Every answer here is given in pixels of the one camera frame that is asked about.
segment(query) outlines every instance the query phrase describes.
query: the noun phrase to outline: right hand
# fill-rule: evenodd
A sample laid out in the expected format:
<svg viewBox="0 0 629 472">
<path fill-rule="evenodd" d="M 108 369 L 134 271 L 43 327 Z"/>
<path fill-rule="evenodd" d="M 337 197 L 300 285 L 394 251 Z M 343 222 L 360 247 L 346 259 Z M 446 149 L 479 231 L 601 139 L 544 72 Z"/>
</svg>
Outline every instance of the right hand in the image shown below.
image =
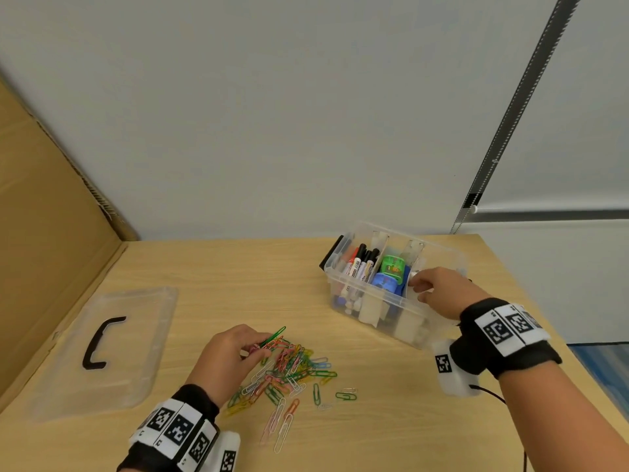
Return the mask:
<svg viewBox="0 0 629 472">
<path fill-rule="evenodd" d="M 421 270 L 408 285 L 420 293 L 419 301 L 450 320 L 459 320 L 468 306 L 492 297 L 458 272 L 443 267 Z"/>
</svg>

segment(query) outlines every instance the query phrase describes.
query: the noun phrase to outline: table surface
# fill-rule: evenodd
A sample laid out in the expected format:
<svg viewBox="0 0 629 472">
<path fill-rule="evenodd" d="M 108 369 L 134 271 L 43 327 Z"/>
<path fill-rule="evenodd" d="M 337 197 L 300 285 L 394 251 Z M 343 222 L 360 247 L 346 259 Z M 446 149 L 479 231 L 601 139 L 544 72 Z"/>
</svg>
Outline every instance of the table surface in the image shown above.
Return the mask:
<svg viewBox="0 0 629 472">
<path fill-rule="evenodd" d="M 491 294 L 522 303 L 551 333 L 563 368 L 625 439 L 629 424 L 541 316 L 513 277 L 477 235 L 435 235 L 426 240 L 466 253 L 469 277 Z M 111 472 L 126 453 L 126 440 L 154 405 L 185 380 L 201 349 L 217 332 L 246 323 L 286 336 L 327 356 L 338 377 L 321 388 L 323 400 L 344 387 L 358 400 L 328 411 L 314 407 L 309 387 L 301 396 L 284 449 L 258 440 L 273 410 L 261 398 L 245 412 L 217 420 L 241 436 L 238 472 L 285 468 L 298 471 L 450 471 L 522 469 L 522 445 L 509 413 L 489 395 L 445 396 L 429 352 L 362 325 L 328 306 L 330 289 L 317 267 L 334 239 L 290 238 L 135 242 L 114 265 L 98 293 L 171 285 L 179 300 L 150 396 L 114 413 L 48 423 L 28 419 L 34 386 L 0 415 L 3 470 L 10 472 Z M 481 384 L 499 392 L 488 373 Z"/>
</svg>

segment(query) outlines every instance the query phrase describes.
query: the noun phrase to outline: black handle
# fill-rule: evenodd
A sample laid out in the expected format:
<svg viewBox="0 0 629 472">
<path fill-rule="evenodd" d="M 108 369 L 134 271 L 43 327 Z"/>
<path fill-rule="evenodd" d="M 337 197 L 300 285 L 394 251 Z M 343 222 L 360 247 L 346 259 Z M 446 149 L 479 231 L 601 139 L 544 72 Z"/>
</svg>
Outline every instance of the black handle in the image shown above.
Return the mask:
<svg viewBox="0 0 629 472">
<path fill-rule="evenodd" d="M 104 321 L 103 324 L 99 326 L 99 328 L 96 330 L 96 333 L 94 333 L 92 340 L 87 345 L 85 356 L 83 356 L 83 367 L 85 369 L 102 369 L 105 367 L 105 365 L 107 364 L 107 361 L 99 361 L 98 363 L 92 363 L 92 355 L 94 354 L 94 351 L 96 351 L 96 348 L 98 347 L 98 343 L 103 337 L 103 333 L 105 333 L 105 328 L 107 328 L 107 326 L 114 323 L 122 323 L 125 320 L 126 320 L 126 317 L 110 318 Z"/>
</svg>

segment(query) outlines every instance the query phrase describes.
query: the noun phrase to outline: clear plastic lid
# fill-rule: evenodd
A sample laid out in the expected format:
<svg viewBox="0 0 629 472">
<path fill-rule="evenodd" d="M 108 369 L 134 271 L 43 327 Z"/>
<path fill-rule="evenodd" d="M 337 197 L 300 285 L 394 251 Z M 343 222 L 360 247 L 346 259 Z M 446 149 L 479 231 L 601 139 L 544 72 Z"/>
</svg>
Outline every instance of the clear plastic lid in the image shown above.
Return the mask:
<svg viewBox="0 0 629 472">
<path fill-rule="evenodd" d="M 172 287 L 91 298 L 38 384 L 33 419 L 50 421 L 142 402 L 153 388 L 176 303 Z"/>
</svg>

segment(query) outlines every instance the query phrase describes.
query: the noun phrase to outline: cardboard box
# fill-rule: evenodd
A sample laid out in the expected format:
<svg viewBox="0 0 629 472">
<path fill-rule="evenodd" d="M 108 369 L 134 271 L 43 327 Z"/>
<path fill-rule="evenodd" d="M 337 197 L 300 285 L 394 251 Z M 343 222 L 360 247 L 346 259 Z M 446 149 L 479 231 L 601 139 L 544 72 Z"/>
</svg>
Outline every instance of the cardboard box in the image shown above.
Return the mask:
<svg viewBox="0 0 629 472">
<path fill-rule="evenodd" d="M 124 250 L 86 185 L 0 81 L 0 411 Z"/>
</svg>

